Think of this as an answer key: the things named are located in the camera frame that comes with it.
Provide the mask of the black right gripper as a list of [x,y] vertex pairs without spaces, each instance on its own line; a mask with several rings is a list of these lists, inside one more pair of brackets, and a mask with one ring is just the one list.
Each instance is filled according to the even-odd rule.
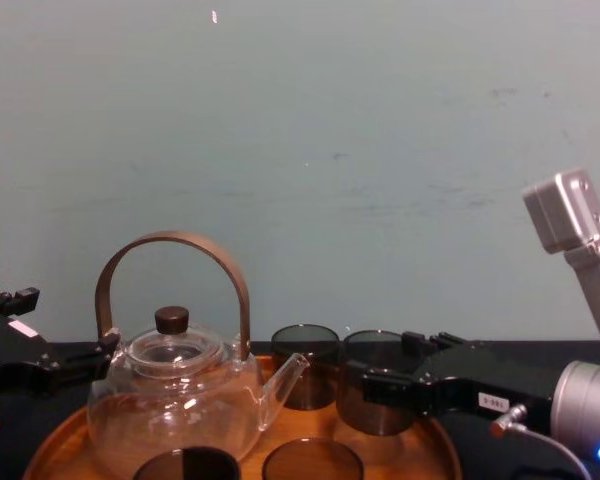
[[550,415],[558,371],[465,343],[447,332],[431,336],[403,332],[404,354],[433,355],[416,370],[416,379],[367,370],[362,375],[363,399],[417,416],[463,412],[496,417],[518,404],[526,407],[529,417]]

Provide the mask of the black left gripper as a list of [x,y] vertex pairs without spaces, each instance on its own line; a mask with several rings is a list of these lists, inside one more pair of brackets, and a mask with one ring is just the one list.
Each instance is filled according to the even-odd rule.
[[34,287],[15,293],[0,290],[0,394],[51,395],[102,380],[121,344],[116,332],[96,342],[49,343],[24,323],[8,318],[34,311],[39,295]]

